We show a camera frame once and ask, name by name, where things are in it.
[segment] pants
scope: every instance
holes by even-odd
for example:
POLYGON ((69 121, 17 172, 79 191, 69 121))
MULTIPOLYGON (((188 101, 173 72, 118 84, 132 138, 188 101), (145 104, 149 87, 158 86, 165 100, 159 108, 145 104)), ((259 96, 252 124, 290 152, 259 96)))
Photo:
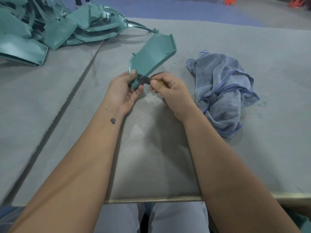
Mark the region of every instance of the pants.
POLYGON ((77 6, 81 6, 82 5, 82 2, 81 0, 76 0, 76 5, 77 6))
MULTIPOLYGON (((139 233, 143 216, 139 204, 103 205, 94 233, 139 233)), ((204 202, 156 203, 148 233, 209 233, 204 202)))

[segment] orange plastic stool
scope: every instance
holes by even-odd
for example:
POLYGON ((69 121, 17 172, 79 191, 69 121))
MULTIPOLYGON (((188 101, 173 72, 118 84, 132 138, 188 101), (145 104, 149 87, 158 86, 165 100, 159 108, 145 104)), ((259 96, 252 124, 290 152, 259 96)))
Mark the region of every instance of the orange plastic stool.
POLYGON ((226 3, 226 6, 231 5, 231 4, 235 5, 236 0, 224 0, 222 3, 223 4, 226 3))
POLYGON ((288 3, 288 6, 290 8, 301 7, 304 2, 305 0, 291 0, 290 3, 288 3))

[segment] microfiber towel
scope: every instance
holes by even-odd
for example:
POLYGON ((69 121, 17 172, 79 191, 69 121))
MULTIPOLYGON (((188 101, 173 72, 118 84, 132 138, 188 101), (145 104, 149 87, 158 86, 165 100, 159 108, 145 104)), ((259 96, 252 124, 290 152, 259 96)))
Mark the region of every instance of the microfiber towel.
POLYGON ((242 128, 241 108, 260 100, 254 79, 227 54, 203 50, 186 65, 196 77, 196 105, 222 137, 233 137, 242 128))

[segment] person's right hand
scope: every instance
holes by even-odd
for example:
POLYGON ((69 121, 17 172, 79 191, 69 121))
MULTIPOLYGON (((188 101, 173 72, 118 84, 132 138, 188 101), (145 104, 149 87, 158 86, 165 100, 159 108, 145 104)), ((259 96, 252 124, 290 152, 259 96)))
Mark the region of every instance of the person's right hand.
POLYGON ((193 109, 197 108, 192 100, 185 83, 170 73, 159 73, 151 77, 150 91, 156 90, 160 93, 167 103, 167 105, 174 112, 177 119, 184 122, 191 114, 193 109))

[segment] person's right arm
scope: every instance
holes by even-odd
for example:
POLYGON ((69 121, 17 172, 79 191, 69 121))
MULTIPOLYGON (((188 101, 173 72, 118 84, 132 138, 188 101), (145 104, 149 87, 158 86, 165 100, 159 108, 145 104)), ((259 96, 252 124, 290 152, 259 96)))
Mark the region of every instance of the person's right arm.
POLYGON ((233 152, 193 102, 184 82, 169 73, 153 77, 184 124, 204 202, 220 233, 300 232, 262 182, 233 152))

